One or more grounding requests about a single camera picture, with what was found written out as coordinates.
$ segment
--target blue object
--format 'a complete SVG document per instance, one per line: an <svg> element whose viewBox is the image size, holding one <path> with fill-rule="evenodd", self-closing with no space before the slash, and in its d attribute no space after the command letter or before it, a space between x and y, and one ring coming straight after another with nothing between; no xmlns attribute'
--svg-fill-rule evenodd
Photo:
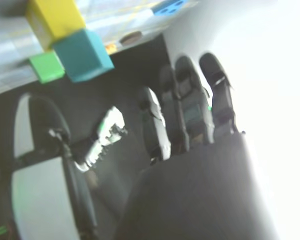
<svg viewBox="0 0 300 240"><path fill-rule="evenodd" d="M177 13L188 0L167 0L152 8L155 16L169 16Z"/></svg>
<svg viewBox="0 0 300 240"><path fill-rule="evenodd" d="M53 49L74 83L91 80L114 68L101 38L87 29L58 41Z"/></svg>

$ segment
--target green block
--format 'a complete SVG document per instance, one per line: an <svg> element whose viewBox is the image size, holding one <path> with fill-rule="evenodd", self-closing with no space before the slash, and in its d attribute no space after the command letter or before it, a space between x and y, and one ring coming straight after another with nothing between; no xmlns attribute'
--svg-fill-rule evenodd
<svg viewBox="0 0 300 240"><path fill-rule="evenodd" d="M42 84L57 80L65 75L65 69L53 51L32 56L30 62Z"/></svg>

